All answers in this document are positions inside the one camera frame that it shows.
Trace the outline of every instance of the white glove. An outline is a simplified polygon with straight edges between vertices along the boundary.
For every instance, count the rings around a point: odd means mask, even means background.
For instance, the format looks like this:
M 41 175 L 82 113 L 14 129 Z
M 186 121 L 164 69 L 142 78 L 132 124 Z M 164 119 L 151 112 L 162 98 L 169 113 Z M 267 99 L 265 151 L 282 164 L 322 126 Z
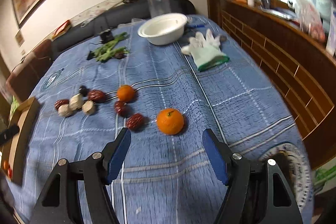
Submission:
M 202 48 L 207 47 L 209 45 L 219 50 L 219 46 L 221 45 L 220 39 L 221 35 L 218 35 L 216 36 L 216 38 L 213 38 L 210 29 L 207 29 L 206 39 L 204 38 L 201 32 L 196 32 L 195 37 L 189 38 L 189 45 L 181 48 L 181 52 L 184 55 L 191 55 L 192 48 Z

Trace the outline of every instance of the walnut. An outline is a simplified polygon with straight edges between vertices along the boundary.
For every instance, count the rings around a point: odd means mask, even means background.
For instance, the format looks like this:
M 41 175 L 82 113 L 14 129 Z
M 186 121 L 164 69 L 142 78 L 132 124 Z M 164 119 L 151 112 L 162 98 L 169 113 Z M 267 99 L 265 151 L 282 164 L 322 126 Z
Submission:
M 68 104 L 61 105 L 61 106 L 58 108 L 58 114 L 59 114 L 61 117 L 69 117 L 70 115 L 72 115 L 72 110 L 70 109 L 70 107 L 69 107 Z
M 83 96 L 82 94 L 77 94 L 70 98 L 69 107 L 71 110 L 80 109 L 83 106 Z
M 92 115 L 96 111 L 96 106 L 93 101 L 86 101 L 82 106 L 82 111 L 86 115 Z

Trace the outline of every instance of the red date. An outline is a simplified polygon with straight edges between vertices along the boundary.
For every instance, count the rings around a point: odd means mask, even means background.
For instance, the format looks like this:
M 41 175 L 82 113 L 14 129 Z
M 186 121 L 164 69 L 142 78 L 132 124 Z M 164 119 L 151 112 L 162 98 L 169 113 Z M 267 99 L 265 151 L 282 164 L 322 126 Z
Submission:
M 12 176 L 13 176 L 13 170 L 9 167 L 8 170 L 7 170 L 7 175 L 10 179 L 12 179 Z
M 143 125 L 144 117 L 140 113 L 136 113 L 127 120 L 126 126 L 132 131 L 135 131 Z
M 61 105 L 65 105 L 65 104 L 68 104 L 68 103 L 69 103 L 68 99 L 57 100 L 54 104 L 54 107 L 55 107 L 56 110 L 58 110 Z
M 106 101 L 106 94 L 101 90 L 90 90 L 87 94 L 87 98 L 95 103 L 103 103 Z
M 117 101 L 114 104 L 114 109 L 118 113 L 118 115 L 125 117 L 127 116 L 127 106 L 123 101 Z

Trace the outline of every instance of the work glove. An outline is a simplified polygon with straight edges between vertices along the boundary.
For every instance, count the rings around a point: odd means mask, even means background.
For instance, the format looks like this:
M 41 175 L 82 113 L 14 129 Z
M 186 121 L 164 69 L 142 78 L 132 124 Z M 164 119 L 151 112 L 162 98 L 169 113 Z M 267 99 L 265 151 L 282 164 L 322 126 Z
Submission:
M 207 29 L 206 38 L 201 32 L 196 32 L 195 37 L 189 38 L 189 45 L 181 48 L 181 52 L 184 55 L 192 55 L 197 69 L 205 71 L 230 60 L 219 49 L 220 40 L 221 35 L 214 38 L 210 29 Z

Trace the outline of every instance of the metal screw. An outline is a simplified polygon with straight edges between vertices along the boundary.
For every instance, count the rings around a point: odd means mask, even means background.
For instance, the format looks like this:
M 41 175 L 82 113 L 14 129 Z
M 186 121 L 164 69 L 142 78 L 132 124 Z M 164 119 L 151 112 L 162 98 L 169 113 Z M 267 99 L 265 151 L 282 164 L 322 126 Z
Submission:
M 269 165 L 272 165 L 272 166 L 276 165 L 276 162 L 274 159 L 269 159 L 267 162 Z
M 100 152 L 95 152 L 93 155 L 92 155 L 92 158 L 94 159 L 99 159 L 101 157 L 101 153 Z
M 234 154 L 232 155 L 232 158 L 234 158 L 235 160 L 240 160 L 240 159 L 242 158 L 242 156 L 241 156 L 241 154 L 239 154 L 239 153 L 234 153 Z
M 67 160 L 66 160 L 66 159 L 60 159 L 60 160 L 58 161 L 58 165 L 60 165 L 60 166 L 66 164 L 66 163 L 67 163 Z

